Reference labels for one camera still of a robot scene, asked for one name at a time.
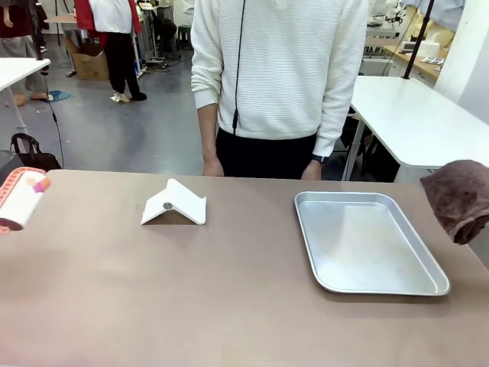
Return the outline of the person left hand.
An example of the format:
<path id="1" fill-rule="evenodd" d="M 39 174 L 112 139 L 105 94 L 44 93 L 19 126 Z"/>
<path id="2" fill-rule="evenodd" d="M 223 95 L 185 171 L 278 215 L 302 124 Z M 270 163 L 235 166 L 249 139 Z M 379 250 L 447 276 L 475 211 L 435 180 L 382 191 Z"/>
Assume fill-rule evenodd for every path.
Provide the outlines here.
<path id="1" fill-rule="evenodd" d="M 324 164 L 311 160 L 306 169 L 304 170 L 301 179 L 302 180 L 321 180 L 322 169 Z"/>

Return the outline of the person right hand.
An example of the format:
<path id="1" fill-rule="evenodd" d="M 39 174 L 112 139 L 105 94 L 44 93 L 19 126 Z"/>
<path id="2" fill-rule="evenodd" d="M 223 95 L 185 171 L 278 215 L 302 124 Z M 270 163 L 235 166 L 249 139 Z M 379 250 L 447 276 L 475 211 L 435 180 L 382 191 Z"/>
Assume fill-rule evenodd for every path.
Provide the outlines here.
<path id="1" fill-rule="evenodd" d="M 203 174 L 208 177 L 225 176 L 222 165 L 215 155 L 203 158 Z"/>

